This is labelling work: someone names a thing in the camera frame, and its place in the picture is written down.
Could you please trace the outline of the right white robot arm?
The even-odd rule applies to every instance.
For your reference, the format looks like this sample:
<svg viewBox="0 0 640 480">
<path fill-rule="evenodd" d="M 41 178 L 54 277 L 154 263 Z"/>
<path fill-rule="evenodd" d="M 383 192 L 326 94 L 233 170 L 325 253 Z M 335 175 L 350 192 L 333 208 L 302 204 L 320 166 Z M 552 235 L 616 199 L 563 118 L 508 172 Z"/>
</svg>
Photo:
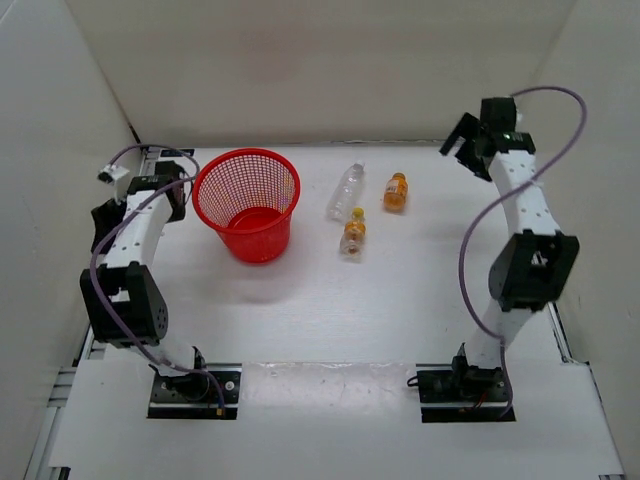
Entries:
<svg viewBox="0 0 640 480">
<path fill-rule="evenodd" d="M 563 233 L 554 219 L 538 182 L 533 139 L 517 123 L 513 98 L 485 98 L 479 115 L 464 114 L 440 149 L 441 155 L 453 152 L 499 194 L 472 221 L 460 247 L 459 288 L 477 330 L 460 347 L 442 386 L 455 402 L 512 402 L 506 352 L 527 321 L 559 299 L 580 249 L 578 238 Z M 488 273 L 488 307 L 478 314 L 466 284 L 467 248 L 480 221 L 497 207 L 508 240 Z"/>
</svg>

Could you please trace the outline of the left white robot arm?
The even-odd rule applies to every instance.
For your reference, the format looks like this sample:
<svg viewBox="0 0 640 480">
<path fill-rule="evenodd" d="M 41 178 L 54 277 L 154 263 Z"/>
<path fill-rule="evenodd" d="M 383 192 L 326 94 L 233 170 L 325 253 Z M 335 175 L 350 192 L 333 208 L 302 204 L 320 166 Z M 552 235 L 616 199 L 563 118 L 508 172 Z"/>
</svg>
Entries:
<svg viewBox="0 0 640 480">
<path fill-rule="evenodd" d="M 91 263 L 80 277 L 96 340 L 144 358 L 186 401 L 218 401 L 220 384 L 206 372 L 202 353 L 170 336 L 169 309 L 151 273 L 165 225 L 186 215 L 186 170 L 165 160 L 134 175 L 109 164 L 98 179 L 114 196 L 91 212 Z"/>
</svg>

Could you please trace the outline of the clear bottle yellow cap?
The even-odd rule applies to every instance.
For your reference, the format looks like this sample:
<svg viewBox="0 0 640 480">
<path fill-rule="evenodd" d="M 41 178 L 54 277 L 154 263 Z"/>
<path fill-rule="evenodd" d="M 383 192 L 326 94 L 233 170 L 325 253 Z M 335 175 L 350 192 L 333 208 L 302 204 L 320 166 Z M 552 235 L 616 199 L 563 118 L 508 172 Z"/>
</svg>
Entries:
<svg viewBox="0 0 640 480">
<path fill-rule="evenodd" d="M 351 259 L 358 258 L 362 253 L 365 237 L 365 211 L 361 207 L 355 207 L 343 229 L 343 235 L 340 240 L 340 253 Z"/>
</svg>

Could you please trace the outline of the clear plastic bottle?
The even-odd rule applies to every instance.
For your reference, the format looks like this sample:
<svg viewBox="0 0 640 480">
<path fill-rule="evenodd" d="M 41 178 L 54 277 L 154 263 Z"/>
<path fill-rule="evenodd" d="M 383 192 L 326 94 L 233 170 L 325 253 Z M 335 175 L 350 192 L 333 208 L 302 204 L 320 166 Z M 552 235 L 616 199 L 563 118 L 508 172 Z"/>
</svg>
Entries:
<svg viewBox="0 0 640 480">
<path fill-rule="evenodd" d="M 326 207 L 326 217 L 333 221 L 346 220 L 356 206 L 363 189 L 365 166 L 356 162 L 342 175 Z"/>
</svg>

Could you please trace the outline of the orange juice bottle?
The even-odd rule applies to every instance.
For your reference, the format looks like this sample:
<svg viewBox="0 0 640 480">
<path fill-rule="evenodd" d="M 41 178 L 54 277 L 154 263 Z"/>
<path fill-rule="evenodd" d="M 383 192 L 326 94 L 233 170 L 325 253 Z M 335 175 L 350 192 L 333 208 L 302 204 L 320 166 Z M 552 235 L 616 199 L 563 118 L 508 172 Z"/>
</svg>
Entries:
<svg viewBox="0 0 640 480">
<path fill-rule="evenodd" d="M 396 172 L 387 181 L 383 195 L 383 205 L 387 211 L 401 212 L 406 205 L 408 182 L 402 172 Z"/>
</svg>

